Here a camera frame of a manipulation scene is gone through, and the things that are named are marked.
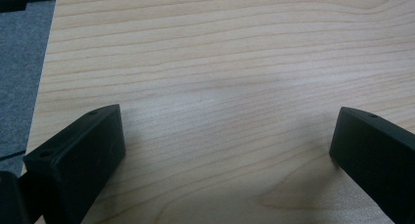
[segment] floor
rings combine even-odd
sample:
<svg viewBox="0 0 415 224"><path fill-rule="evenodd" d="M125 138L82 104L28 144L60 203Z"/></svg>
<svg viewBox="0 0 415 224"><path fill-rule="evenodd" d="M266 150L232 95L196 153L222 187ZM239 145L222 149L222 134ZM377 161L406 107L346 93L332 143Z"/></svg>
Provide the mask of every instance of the floor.
<svg viewBox="0 0 415 224"><path fill-rule="evenodd" d="M0 14L0 170L22 173L55 1Z"/></svg>

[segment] wood grain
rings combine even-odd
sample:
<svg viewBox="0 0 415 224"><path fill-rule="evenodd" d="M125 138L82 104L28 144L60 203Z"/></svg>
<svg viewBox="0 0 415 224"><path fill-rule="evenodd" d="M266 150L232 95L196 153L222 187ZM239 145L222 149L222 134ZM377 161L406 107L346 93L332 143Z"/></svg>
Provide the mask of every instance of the wood grain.
<svg viewBox="0 0 415 224"><path fill-rule="evenodd" d="M328 149L341 106L415 131L414 13L58 0L28 148L120 103L127 156L84 223L391 223Z"/></svg>

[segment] black cable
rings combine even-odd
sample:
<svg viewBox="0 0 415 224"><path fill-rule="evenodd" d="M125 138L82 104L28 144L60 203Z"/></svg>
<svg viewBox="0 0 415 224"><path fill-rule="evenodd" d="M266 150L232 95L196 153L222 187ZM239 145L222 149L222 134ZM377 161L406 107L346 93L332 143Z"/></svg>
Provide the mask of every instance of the black cable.
<svg viewBox="0 0 415 224"><path fill-rule="evenodd" d="M25 154L25 150L20 151L20 152L16 152L16 153L13 153L13 154L10 154L10 155L7 155L7 156L0 157L0 161L6 160L6 159L11 158L11 157L21 156L23 154Z"/></svg>

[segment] table top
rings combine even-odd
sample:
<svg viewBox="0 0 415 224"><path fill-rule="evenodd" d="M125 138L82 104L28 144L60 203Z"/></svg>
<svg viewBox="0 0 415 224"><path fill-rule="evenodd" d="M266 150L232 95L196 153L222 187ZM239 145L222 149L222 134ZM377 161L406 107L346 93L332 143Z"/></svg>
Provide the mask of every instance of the table top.
<svg viewBox="0 0 415 224"><path fill-rule="evenodd" d="M328 157L341 106L415 131L415 0L57 0L31 151L120 104L84 223L391 223Z"/></svg>

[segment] wooden table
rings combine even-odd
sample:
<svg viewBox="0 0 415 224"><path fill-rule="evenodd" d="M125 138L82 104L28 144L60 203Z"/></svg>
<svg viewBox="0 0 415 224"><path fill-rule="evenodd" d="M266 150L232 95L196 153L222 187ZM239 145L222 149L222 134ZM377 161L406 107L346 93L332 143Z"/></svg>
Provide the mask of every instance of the wooden table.
<svg viewBox="0 0 415 224"><path fill-rule="evenodd" d="M85 223L391 223L328 149L341 106L415 131L414 12L57 0L28 148L120 103L127 155Z"/></svg>

